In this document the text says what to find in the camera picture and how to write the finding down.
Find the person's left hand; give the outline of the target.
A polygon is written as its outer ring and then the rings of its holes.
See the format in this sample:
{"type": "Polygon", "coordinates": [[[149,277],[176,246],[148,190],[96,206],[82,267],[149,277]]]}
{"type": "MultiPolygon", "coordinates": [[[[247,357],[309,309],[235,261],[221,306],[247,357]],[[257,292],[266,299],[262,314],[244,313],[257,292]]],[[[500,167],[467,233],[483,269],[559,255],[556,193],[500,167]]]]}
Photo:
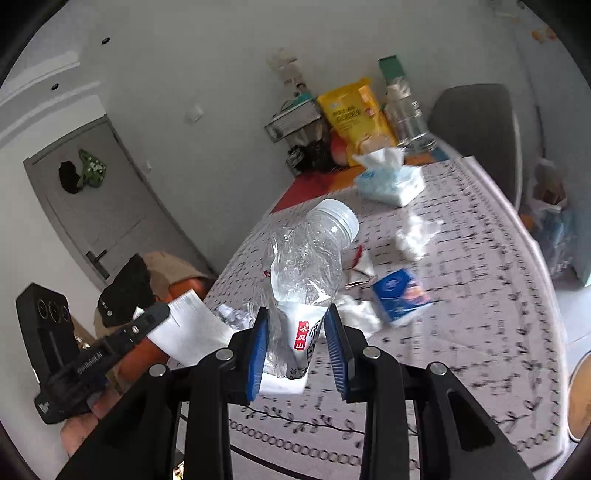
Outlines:
{"type": "Polygon", "coordinates": [[[60,430],[60,440],[66,454],[71,457],[98,425],[121,395],[113,388],[96,393],[88,398],[89,413],[69,418],[60,430]]]}

